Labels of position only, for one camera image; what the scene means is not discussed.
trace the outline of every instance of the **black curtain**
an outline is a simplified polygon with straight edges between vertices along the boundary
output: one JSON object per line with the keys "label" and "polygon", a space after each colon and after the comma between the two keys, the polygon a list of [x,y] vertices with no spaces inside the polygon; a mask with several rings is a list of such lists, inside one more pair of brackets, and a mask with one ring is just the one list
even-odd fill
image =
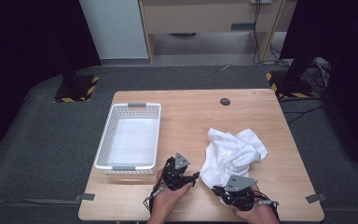
{"label": "black curtain", "polygon": [[281,58],[322,57],[331,65],[327,110],[358,160],[358,1],[298,0]]}
{"label": "black curtain", "polygon": [[0,0],[0,141],[28,90],[61,73],[43,30],[67,67],[101,65],[78,0]]}

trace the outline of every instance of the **white cloth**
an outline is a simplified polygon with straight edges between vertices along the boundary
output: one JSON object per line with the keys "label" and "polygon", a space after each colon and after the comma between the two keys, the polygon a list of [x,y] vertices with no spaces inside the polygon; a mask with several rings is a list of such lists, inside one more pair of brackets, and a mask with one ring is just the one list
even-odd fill
{"label": "white cloth", "polygon": [[224,187],[231,175],[249,177],[250,164],[264,160],[269,154],[250,129],[236,135],[210,129],[207,135],[211,143],[206,148],[200,178],[210,189]]}

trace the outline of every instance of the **yellow and black tape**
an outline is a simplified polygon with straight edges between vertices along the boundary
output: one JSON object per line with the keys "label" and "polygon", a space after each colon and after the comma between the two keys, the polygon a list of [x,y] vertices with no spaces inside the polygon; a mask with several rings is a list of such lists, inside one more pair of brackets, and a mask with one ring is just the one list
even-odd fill
{"label": "yellow and black tape", "polygon": [[313,97],[312,92],[280,92],[278,85],[275,83],[272,74],[266,73],[268,84],[271,89],[275,92],[278,99],[283,97]]}
{"label": "yellow and black tape", "polygon": [[65,102],[65,103],[72,103],[77,101],[88,101],[91,98],[92,93],[95,90],[95,86],[97,85],[98,78],[94,77],[89,85],[89,89],[87,91],[87,94],[85,96],[81,97],[61,97],[61,98],[55,98],[55,102]]}

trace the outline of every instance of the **white cabinet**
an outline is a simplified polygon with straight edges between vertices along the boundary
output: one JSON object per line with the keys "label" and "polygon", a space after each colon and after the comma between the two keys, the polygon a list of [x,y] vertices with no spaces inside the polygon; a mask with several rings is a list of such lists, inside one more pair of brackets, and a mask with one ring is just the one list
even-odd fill
{"label": "white cabinet", "polygon": [[138,0],[80,0],[100,59],[148,58]]}

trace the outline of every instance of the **black cable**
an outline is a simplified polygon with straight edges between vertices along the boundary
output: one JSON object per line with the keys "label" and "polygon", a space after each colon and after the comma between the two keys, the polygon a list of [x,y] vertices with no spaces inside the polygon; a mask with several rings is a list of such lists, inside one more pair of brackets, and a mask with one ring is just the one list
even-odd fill
{"label": "black cable", "polygon": [[269,49],[271,50],[271,54],[278,60],[280,61],[280,59],[278,58],[278,56],[274,53],[273,49],[276,50],[275,48],[272,47],[272,45],[269,45]]}
{"label": "black cable", "polygon": [[0,204],[33,203],[39,205],[80,205],[81,201],[55,200],[55,199],[11,199],[0,201]]}
{"label": "black cable", "polygon": [[278,214],[278,205],[279,205],[279,203],[278,203],[278,202],[273,203],[273,201],[272,201],[269,197],[267,197],[266,194],[264,194],[264,193],[262,193],[262,192],[260,192],[260,191],[253,190],[253,192],[254,192],[254,193],[258,193],[258,194],[260,194],[262,197],[264,197],[265,199],[267,199],[268,201],[271,201],[271,204],[270,204],[269,206],[270,206],[270,208],[272,209],[272,212],[274,213],[275,217],[278,219],[278,222],[281,223],[281,220],[280,220],[279,214]]}
{"label": "black cable", "polygon": [[[290,64],[288,64],[287,62],[281,61],[281,60],[278,60],[278,61],[276,61],[276,60],[261,61],[260,60],[260,57],[259,57],[260,56],[260,50],[259,50],[259,46],[258,46],[257,32],[256,32],[256,26],[257,26],[258,16],[260,14],[260,8],[261,8],[261,0],[256,0],[256,4],[255,4],[255,28],[253,30],[253,36],[254,36],[254,39],[255,39],[254,64],[272,65],[272,64],[265,64],[265,63],[273,62],[274,65],[278,65],[278,66],[282,66],[282,67],[288,67],[288,66],[290,66]],[[258,58],[258,63],[255,61],[255,56],[256,55],[257,55],[257,58]]]}
{"label": "black cable", "polygon": [[146,197],[144,199],[144,206],[146,207],[146,209],[151,213],[152,212],[152,208],[153,208],[153,199],[154,196],[153,194],[156,193],[156,191],[158,190],[159,186],[161,186],[162,184],[164,184],[165,182],[161,182],[162,180],[162,175],[164,174],[165,169],[168,167],[169,164],[169,160],[167,160],[164,164],[164,168],[161,171],[161,175],[159,176],[159,179],[156,183],[156,185],[153,187],[153,191],[150,193],[149,197]]}
{"label": "black cable", "polygon": [[278,102],[285,103],[285,102],[304,101],[304,100],[322,100],[322,98],[321,97],[299,97],[299,98],[281,97],[280,99],[278,99]]}
{"label": "black cable", "polygon": [[295,119],[292,119],[290,121],[288,121],[287,123],[290,124],[292,122],[294,122],[295,120],[297,119],[300,119],[301,117],[303,117],[305,114],[309,113],[309,112],[312,112],[314,110],[317,110],[317,109],[320,109],[324,107],[324,105],[319,105],[319,106],[316,106],[315,108],[312,108],[310,110],[307,110],[307,111],[286,111],[286,112],[283,112],[284,114],[301,114],[300,116],[296,117]]}
{"label": "black cable", "polygon": [[315,58],[310,63],[309,69],[305,71],[303,76],[309,80],[312,90],[322,96],[327,88],[330,75],[329,71],[326,71],[318,63],[316,63],[317,59],[318,58]]}
{"label": "black cable", "polygon": [[277,49],[273,48],[272,45],[270,45],[270,47],[271,47],[271,50],[275,50],[275,51],[277,51],[278,53],[281,53],[280,50],[277,50]]}

